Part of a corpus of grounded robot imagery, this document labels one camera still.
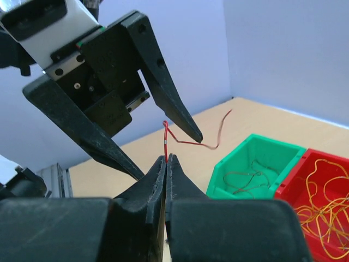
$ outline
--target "yellow wire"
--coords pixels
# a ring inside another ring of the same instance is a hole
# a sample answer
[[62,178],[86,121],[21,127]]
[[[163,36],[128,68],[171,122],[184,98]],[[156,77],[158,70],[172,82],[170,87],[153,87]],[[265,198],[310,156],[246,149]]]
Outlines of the yellow wire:
[[[337,176],[337,177],[333,177],[330,180],[328,180],[324,186],[323,186],[323,195],[326,198],[326,200],[329,202],[326,206],[322,206],[322,207],[317,207],[313,202],[312,199],[313,197],[315,197],[317,195],[317,190],[318,190],[318,186],[315,182],[309,181],[309,178],[315,174],[317,172],[317,163],[323,161],[326,162],[330,165],[335,165],[338,168],[340,168],[343,173],[345,174],[345,176]],[[307,205],[303,205],[300,206],[296,209],[294,209],[295,211],[297,211],[297,215],[298,217],[305,217],[305,220],[300,221],[300,225],[303,229],[304,232],[307,232],[308,234],[313,234],[314,236],[318,237],[320,239],[320,243],[321,246],[323,248],[323,250],[325,251],[325,253],[327,254],[327,256],[329,256],[330,258],[334,259],[334,260],[338,260],[338,259],[342,259],[344,257],[346,257],[347,255],[349,255],[349,250],[341,255],[340,257],[335,257],[333,255],[331,255],[328,250],[326,249],[326,246],[324,244],[324,238],[327,236],[327,243],[330,242],[330,238],[331,238],[331,233],[335,233],[337,238],[339,239],[339,242],[341,243],[341,247],[338,247],[338,249],[342,249],[343,251],[346,249],[349,249],[349,247],[345,247],[346,244],[349,242],[349,233],[345,233],[344,228],[342,226],[342,222],[339,220],[338,215],[339,213],[343,213],[345,218],[347,219],[347,223],[349,223],[349,215],[346,211],[347,208],[349,208],[349,204],[345,204],[345,202],[349,203],[349,193],[347,193],[347,195],[345,196],[345,198],[337,198],[334,200],[330,200],[329,197],[327,197],[326,195],[326,187],[328,185],[328,183],[337,180],[337,179],[345,179],[345,180],[349,180],[349,175],[347,173],[347,171],[343,168],[343,166],[341,166],[338,163],[334,163],[331,161],[328,161],[326,159],[317,159],[314,163],[315,166],[315,170],[313,172],[311,172],[305,180],[305,185],[306,185],[306,191],[308,193],[308,197],[309,197],[309,204],[310,206]],[[315,185],[315,193],[311,194],[309,185],[313,184]],[[322,220],[322,222],[324,222],[327,226],[328,226],[328,230],[326,231],[325,234],[321,234],[321,228],[320,228],[320,223],[319,223],[319,218]],[[311,228],[310,228],[310,223],[313,222],[315,220],[316,226],[317,226],[317,233],[315,233]]]

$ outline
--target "aluminum profile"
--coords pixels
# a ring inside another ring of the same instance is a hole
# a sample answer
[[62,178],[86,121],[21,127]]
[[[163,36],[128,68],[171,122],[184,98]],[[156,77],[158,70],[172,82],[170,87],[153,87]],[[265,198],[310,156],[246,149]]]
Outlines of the aluminum profile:
[[63,170],[59,164],[54,164],[48,168],[37,172],[42,177],[47,186],[47,191],[51,191],[50,198],[72,198],[73,190],[70,182],[69,170]]

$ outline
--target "robotic arm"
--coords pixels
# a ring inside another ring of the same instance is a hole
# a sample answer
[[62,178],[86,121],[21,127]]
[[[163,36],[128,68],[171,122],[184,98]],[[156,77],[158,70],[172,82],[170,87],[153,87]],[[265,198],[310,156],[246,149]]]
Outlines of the robotic arm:
[[[160,156],[144,176],[112,141],[150,97],[139,70],[156,105],[202,141],[147,16],[132,11],[103,27],[99,1],[3,2],[1,67],[29,75],[39,64],[45,74],[23,89],[26,98],[96,161],[138,181],[114,199],[45,199],[26,198],[28,190],[12,180],[0,188],[0,261],[160,262],[165,225],[173,262],[311,261],[285,202],[209,199],[177,156],[167,163]],[[41,184],[27,170],[17,172],[26,184]],[[42,186],[32,195],[45,192]]]

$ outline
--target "bundle of yellow wire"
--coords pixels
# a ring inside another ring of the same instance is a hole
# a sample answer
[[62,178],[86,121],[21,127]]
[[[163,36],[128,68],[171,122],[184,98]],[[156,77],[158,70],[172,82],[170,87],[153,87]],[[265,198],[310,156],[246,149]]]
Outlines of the bundle of yellow wire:
[[[330,165],[335,165],[335,166],[339,167],[343,171],[344,176],[333,177],[324,184],[323,195],[328,200],[328,204],[321,206],[321,207],[317,207],[316,205],[314,205],[314,203],[312,201],[313,197],[315,197],[316,194],[318,193],[317,192],[317,184],[315,182],[309,181],[309,178],[316,173],[317,163],[320,161],[323,161],[323,162],[326,162]],[[321,243],[322,248],[324,249],[325,253],[330,258],[332,258],[334,260],[342,259],[345,256],[349,255],[349,246],[347,246],[347,244],[349,243],[349,232],[346,233],[343,226],[342,226],[342,224],[344,224],[344,223],[346,223],[347,225],[349,224],[349,215],[346,211],[346,209],[349,208],[349,192],[346,194],[346,196],[344,198],[337,198],[337,199],[331,200],[326,195],[326,187],[327,187],[328,183],[330,183],[334,180],[342,179],[342,180],[349,181],[349,176],[348,176],[348,173],[346,172],[346,170],[343,168],[343,166],[341,166],[340,164],[334,163],[334,162],[330,162],[326,159],[318,159],[315,161],[314,165],[315,165],[315,170],[312,173],[310,173],[306,177],[306,180],[305,180],[306,190],[308,192],[310,205],[309,206],[303,205],[303,206],[296,208],[295,210],[297,211],[297,215],[298,215],[298,218],[300,220],[300,224],[302,226],[303,231],[307,232],[308,234],[313,234],[316,237],[318,237],[320,239],[320,243]],[[309,188],[310,184],[313,184],[316,188],[314,194],[311,194],[311,192],[310,192],[310,188]],[[339,215],[341,215],[342,218],[345,217],[346,222],[340,221],[339,217],[338,217]],[[324,234],[321,232],[319,220],[322,220],[322,222],[324,222],[326,224],[326,227],[328,227],[327,231]],[[317,232],[314,232],[310,227],[310,223],[312,223],[314,221],[316,223]],[[342,250],[347,250],[347,252],[345,254],[343,254],[339,257],[335,257],[335,256],[331,255],[325,247],[325,242],[327,242],[327,243],[330,242],[330,238],[331,238],[332,233],[336,234],[336,236],[341,244],[341,246],[338,248],[342,249]]]

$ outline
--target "bolt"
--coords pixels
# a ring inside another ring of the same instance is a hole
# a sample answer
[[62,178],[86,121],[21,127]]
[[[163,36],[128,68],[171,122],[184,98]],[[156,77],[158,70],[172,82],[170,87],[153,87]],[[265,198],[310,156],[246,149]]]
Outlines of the bolt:
[[74,84],[74,88],[75,88],[76,90],[78,90],[80,87],[81,87],[81,85],[80,85],[79,83],[75,83],[75,84]]

